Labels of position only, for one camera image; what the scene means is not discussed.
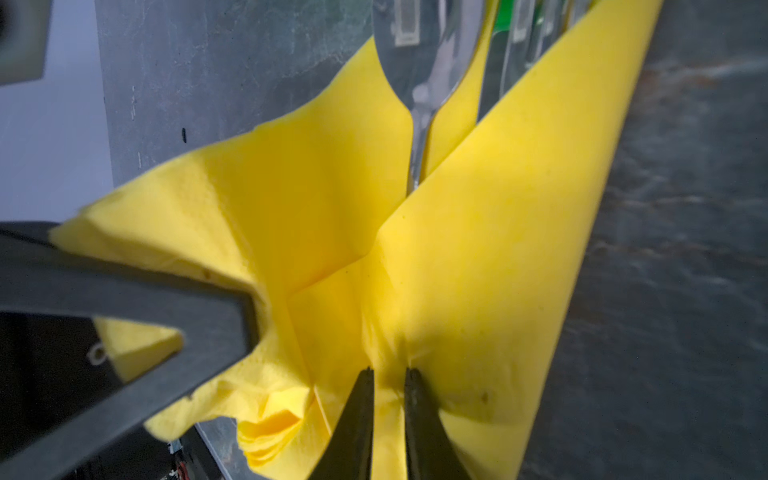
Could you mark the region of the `silver fork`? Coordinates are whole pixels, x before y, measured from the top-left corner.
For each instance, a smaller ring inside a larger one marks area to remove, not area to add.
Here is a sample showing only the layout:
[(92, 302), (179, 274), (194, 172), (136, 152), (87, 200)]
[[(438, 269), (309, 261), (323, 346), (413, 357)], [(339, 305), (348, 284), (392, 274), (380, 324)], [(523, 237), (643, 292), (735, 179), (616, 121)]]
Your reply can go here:
[(514, 1), (499, 95), (504, 96), (594, 4), (590, 0)]

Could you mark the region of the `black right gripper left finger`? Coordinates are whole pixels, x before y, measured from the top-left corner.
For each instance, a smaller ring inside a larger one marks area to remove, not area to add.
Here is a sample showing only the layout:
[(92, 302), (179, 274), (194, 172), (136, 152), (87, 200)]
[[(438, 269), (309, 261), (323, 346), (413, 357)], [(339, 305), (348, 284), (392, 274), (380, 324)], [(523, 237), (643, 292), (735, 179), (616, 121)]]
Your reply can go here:
[(371, 478), (374, 393), (374, 371), (367, 368), (358, 375), (329, 444), (309, 480)]

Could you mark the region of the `yellow paper napkin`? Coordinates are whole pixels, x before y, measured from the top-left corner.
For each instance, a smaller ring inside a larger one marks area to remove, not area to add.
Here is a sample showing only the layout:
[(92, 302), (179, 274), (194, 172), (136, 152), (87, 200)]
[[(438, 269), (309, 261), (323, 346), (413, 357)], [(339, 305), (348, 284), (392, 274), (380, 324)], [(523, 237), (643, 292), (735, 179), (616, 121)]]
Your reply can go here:
[(412, 121), (367, 42), (301, 108), (54, 228), (67, 252), (254, 298), (252, 353), (147, 430), (231, 417), (252, 471), (304, 479), (372, 368), (372, 475), (403, 479), (415, 368), (470, 475), (515, 478), (660, 9), (598, 2), (484, 117), (478, 53), (413, 192)]

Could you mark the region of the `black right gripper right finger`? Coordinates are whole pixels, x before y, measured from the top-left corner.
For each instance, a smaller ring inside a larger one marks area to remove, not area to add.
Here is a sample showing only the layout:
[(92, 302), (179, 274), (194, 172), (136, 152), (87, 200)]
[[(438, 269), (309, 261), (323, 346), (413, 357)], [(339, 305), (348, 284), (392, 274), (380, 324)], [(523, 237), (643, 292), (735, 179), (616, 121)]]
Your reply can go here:
[(404, 385), (406, 465), (409, 479), (470, 476), (455, 452), (422, 374), (406, 370)]

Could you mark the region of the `silver knife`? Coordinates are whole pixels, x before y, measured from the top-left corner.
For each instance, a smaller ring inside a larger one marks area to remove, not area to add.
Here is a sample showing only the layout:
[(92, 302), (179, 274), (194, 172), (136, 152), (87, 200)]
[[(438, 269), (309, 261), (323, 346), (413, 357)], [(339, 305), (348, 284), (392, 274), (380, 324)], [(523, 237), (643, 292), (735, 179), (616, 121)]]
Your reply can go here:
[(499, 2), (485, 64), (477, 122), (483, 119), (500, 98), (501, 73), (513, 16), (513, 5), (513, 0)]

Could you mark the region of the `silver spoon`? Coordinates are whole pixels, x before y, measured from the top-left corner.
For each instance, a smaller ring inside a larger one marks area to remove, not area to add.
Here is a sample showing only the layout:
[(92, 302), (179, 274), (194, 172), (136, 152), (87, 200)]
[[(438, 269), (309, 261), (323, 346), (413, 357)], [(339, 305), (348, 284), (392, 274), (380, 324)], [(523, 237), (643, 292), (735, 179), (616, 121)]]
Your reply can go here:
[(413, 122), (407, 194), (421, 183), (431, 124), (468, 72), (485, 17), (484, 0), (372, 3), (379, 63)]

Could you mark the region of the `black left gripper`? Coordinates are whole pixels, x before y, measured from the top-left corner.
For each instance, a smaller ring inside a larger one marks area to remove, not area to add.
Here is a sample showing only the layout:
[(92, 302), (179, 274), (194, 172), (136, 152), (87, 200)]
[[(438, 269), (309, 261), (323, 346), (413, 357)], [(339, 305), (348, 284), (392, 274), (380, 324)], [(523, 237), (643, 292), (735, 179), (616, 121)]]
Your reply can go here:
[[(43, 239), (50, 226), (1, 225), (1, 476), (166, 479), (168, 446), (138, 427), (252, 351), (250, 295), (67, 253)], [(95, 317), (175, 329), (183, 346), (111, 393), (106, 356), (88, 358)]]

